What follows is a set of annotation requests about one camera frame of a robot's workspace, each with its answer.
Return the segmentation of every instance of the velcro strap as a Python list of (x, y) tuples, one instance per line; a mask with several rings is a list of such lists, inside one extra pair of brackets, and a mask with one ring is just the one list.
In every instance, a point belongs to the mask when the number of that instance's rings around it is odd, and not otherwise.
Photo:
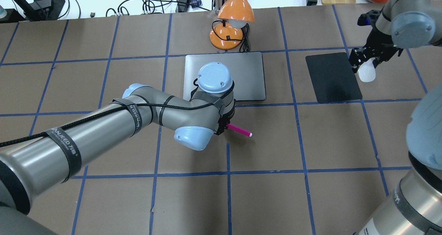
[(198, 92), (194, 93), (192, 99), (212, 103), (213, 106), (215, 106), (220, 111), (219, 112), (220, 114), (222, 114), (224, 112), (224, 103), (223, 103), (222, 99), (218, 98), (216, 96), (213, 96), (212, 94), (210, 94), (208, 92), (198, 91)]
[(127, 100), (125, 98), (119, 98), (119, 99), (113, 100), (112, 103), (110, 103), (110, 104), (120, 104), (122, 106), (126, 106), (127, 110), (131, 113), (132, 118), (134, 119), (134, 123), (135, 123), (135, 131), (132, 134), (132, 136), (137, 134), (141, 130), (141, 128), (143, 126), (143, 120), (141, 118), (141, 114), (140, 114), (137, 104), (135, 104), (134, 102)]
[(45, 131), (45, 133), (60, 147), (65, 153), (69, 164), (69, 175), (63, 182), (76, 175), (81, 169), (81, 155), (74, 140), (66, 134), (60, 127), (55, 127)]

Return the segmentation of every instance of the metal pole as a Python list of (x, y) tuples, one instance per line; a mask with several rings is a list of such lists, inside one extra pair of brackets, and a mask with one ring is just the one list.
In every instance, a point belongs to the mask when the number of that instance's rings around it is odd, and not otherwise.
[(14, 0), (24, 11), (30, 21), (43, 21), (43, 18), (29, 5), (26, 0)]

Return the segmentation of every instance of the power adapter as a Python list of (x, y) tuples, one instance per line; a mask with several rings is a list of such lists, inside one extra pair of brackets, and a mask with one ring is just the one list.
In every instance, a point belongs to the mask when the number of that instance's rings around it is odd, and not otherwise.
[(189, 0), (178, 0), (178, 5), (176, 6), (176, 13), (187, 12), (189, 10)]

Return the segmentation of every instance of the black strap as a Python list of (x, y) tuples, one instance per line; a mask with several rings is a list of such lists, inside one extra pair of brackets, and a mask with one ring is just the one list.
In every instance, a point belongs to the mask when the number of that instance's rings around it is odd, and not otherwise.
[[(174, 95), (171, 95), (171, 96), (169, 96), (169, 98), (167, 98), (166, 99), (166, 101), (164, 101), (164, 105), (166, 105), (166, 104), (169, 104), (169, 101), (172, 99), (172, 98), (174, 98), (175, 96)], [(159, 123), (159, 125), (161, 125), (161, 126), (163, 126), (163, 113), (164, 113), (164, 107), (161, 107), (161, 111), (160, 111), (160, 116), (159, 116), (159, 119), (158, 119), (158, 123)]]
[[(146, 104), (150, 104), (150, 102), (149, 102), (146, 98), (144, 98), (143, 96), (141, 96), (141, 95), (132, 94), (131, 96), (137, 96), (137, 97), (139, 97), (139, 98), (142, 98), (142, 99), (146, 102)], [(151, 124), (152, 121), (153, 121), (153, 108), (152, 108), (152, 106), (149, 106), (149, 108), (150, 108), (151, 118), (150, 118), (150, 122), (149, 122), (147, 125)]]
[(28, 194), (16, 174), (2, 161), (0, 161), (0, 180), (11, 194), (17, 211), (27, 215), (30, 211)]
[(424, 216), (422, 216), (418, 211), (416, 211), (407, 199), (404, 197), (404, 194), (401, 190), (401, 183), (399, 183), (393, 191), (393, 201), (401, 212), (401, 214), (406, 218), (411, 224), (413, 224), (416, 228), (425, 232), (425, 234), (431, 235), (441, 235), (442, 227), (434, 224), (433, 222), (427, 220)]
[(131, 113), (132, 118), (134, 119), (134, 123), (135, 123), (135, 131), (132, 134), (132, 136), (137, 134), (142, 129), (143, 120), (141, 118), (141, 114), (140, 114), (137, 104), (135, 104), (134, 102), (127, 100), (125, 98), (119, 98), (119, 99), (113, 100), (112, 103), (110, 103), (110, 104), (120, 104), (122, 106), (126, 106), (127, 110)]
[(215, 106), (219, 110), (219, 114), (222, 114), (224, 112), (224, 102), (222, 101), (222, 99), (219, 97), (216, 97), (208, 92), (204, 92), (204, 91), (196, 92), (192, 96), (192, 99), (212, 103), (213, 106)]
[(76, 175), (81, 169), (81, 155), (74, 140), (66, 134), (60, 127), (55, 127), (45, 131), (45, 133), (60, 147), (65, 153), (69, 164), (69, 174), (62, 182), (67, 182), (69, 178)]

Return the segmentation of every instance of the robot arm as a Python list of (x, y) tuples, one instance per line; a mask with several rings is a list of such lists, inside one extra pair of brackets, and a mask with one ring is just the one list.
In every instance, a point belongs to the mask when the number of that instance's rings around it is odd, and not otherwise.
[(219, 62), (204, 65), (198, 83), (190, 101), (133, 84), (123, 99), (67, 126), (50, 129), (43, 138), (0, 152), (0, 219), (10, 209), (29, 213), (37, 197), (150, 123), (175, 130), (177, 142), (203, 150), (213, 133), (221, 134), (233, 117), (234, 83)]
[(442, 46), (442, 9), (431, 6), (430, 0), (388, 0), (381, 11), (361, 15), (358, 25), (373, 29), (365, 46), (350, 53), (354, 73), (371, 58), (376, 67), (398, 51), (400, 56), (403, 49)]

